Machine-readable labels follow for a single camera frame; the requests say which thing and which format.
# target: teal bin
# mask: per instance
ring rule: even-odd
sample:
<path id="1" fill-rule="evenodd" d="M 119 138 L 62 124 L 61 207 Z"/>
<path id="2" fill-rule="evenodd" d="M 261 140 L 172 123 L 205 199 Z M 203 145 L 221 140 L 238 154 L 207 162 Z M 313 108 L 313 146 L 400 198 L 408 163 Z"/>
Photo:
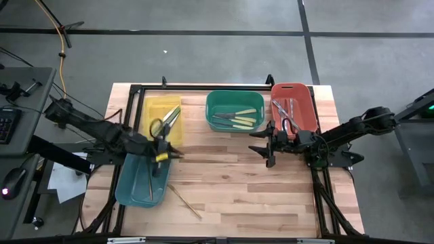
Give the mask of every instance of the teal bin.
<path id="1" fill-rule="evenodd" d="M 148 165 L 151 158 L 128 154 L 116 187 L 116 200 L 125 206 L 154 207 L 164 200 L 171 163 L 161 164 L 161 175 L 151 177 L 153 199 L 149 195 Z"/>
<path id="2" fill-rule="evenodd" d="M 225 119 L 214 118 L 216 113 L 236 113 L 248 109 L 256 109 L 256 113 L 236 115 L 238 117 L 249 117 L 256 120 L 253 129 L 239 129 L 218 125 L 224 123 L 229 125 L 241 125 Z M 254 91 L 211 91 L 206 97 L 205 117 L 213 131 L 217 132 L 244 132 L 256 131 L 262 125 L 265 117 L 264 98 Z"/>

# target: paper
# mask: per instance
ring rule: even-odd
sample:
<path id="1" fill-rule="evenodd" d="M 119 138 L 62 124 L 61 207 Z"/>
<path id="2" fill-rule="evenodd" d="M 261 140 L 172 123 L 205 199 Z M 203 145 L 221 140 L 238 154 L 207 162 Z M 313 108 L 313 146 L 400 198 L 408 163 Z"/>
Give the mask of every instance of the paper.
<path id="1" fill-rule="evenodd" d="M 87 153 L 75 152 L 80 157 L 86 157 Z M 54 163 L 52 174 L 48 182 L 48 189 L 56 189 L 59 203 L 63 203 L 73 197 L 86 192 L 86 175 L 75 174 L 75 170 L 69 169 L 59 163 Z"/>

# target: yellow bin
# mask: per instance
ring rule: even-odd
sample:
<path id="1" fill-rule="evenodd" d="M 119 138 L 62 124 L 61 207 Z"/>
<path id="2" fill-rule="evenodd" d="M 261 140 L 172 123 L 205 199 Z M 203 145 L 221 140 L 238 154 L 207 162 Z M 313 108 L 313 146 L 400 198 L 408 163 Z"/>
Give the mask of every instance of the yellow bin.
<path id="1" fill-rule="evenodd" d="M 161 96 L 161 97 L 150 97 L 144 99 L 143 106 L 143 116 L 142 116 L 142 127 L 140 128 L 140 133 L 152 140 L 149 134 L 149 127 L 154 119 L 163 119 L 164 116 L 170 112 L 176 105 L 181 105 L 180 96 Z M 182 107 L 180 114 L 175 121 L 174 126 L 170 130 L 167 141 L 172 144 L 172 146 L 182 146 Z"/>

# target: orange cable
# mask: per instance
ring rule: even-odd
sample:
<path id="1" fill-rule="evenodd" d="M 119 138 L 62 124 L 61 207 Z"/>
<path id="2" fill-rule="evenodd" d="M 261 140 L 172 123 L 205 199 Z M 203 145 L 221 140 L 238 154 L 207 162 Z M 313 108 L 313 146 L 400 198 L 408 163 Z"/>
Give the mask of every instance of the orange cable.
<path id="1" fill-rule="evenodd" d="M 39 1 L 35 0 L 35 3 L 42 9 L 42 11 L 45 13 L 45 15 L 50 19 L 50 21 L 54 25 L 54 28 L 56 29 L 57 33 L 59 34 L 60 43 L 62 44 L 62 51 L 60 53 L 62 55 L 64 55 L 65 54 L 64 43 L 63 43 L 62 34 L 60 34 L 59 28 L 57 27 L 57 25 L 54 22 L 54 20 L 52 19 L 52 17 L 47 13 L 47 11 L 45 10 L 45 8 L 39 3 Z M 60 76 L 60 80 L 61 80 L 62 86 L 63 86 L 63 98 L 66 98 L 66 87 L 65 87 L 65 82 L 63 80 L 63 62 L 64 62 L 64 57 L 61 56 L 60 57 L 59 76 Z"/>

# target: tripod leg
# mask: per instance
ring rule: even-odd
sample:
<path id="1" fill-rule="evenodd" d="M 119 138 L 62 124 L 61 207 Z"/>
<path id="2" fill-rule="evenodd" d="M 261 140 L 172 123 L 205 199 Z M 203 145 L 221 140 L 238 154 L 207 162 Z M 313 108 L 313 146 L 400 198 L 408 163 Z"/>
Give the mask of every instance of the tripod leg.
<path id="1" fill-rule="evenodd" d="M 71 44 L 71 41 L 69 40 L 69 37 L 68 37 L 68 33 L 66 33 L 64 26 L 61 26 L 61 31 L 62 31 L 63 37 L 65 38 L 66 45 L 68 46 L 68 48 L 72 48 L 73 44 Z"/>
<path id="2" fill-rule="evenodd" d="M 68 48 L 72 48 L 73 44 L 71 44 L 71 40 L 69 40 L 68 33 L 66 32 L 66 29 L 70 30 L 74 27 L 81 26 L 82 24 L 84 24 L 84 21 L 80 21 L 80 22 L 76 22 L 76 23 L 72 23 L 72 24 L 67 24 L 66 26 L 61 26 L 62 34 L 65 37 L 66 45 L 68 46 Z"/>

